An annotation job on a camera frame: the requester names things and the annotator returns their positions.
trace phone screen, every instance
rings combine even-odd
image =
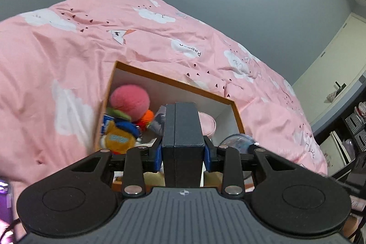
[[[0,236],[13,221],[12,191],[6,179],[0,178]],[[14,243],[14,231],[6,232],[0,244]]]

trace silver rivet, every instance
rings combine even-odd
[[[124,192],[129,195],[138,195],[142,192],[142,187],[138,185],[129,185],[124,188]]]
[[[225,192],[228,195],[239,195],[243,192],[243,189],[237,185],[230,185],[225,187]]]

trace pink blanket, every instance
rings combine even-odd
[[[91,152],[116,60],[230,97],[261,146],[327,172],[288,82],[162,0],[66,0],[3,21],[0,46],[0,175],[16,198]]]

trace pink fluffy ball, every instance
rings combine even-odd
[[[148,93],[137,85],[122,85],[109,98],[113,108],[126,113],[132,121],[139,120],[149,109],[150,98]]]

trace green fabric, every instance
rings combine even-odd
[[[123,119],[126,119],[128,121],[131,121],[131,117],[130,116],[128,116],[127,114],[125,114],[122,111],[117,110],[117,109],[113,109],[113,108],[107,107],[107,114],[110,115],[110,116],[112,116],[112,117],[123,118]]]

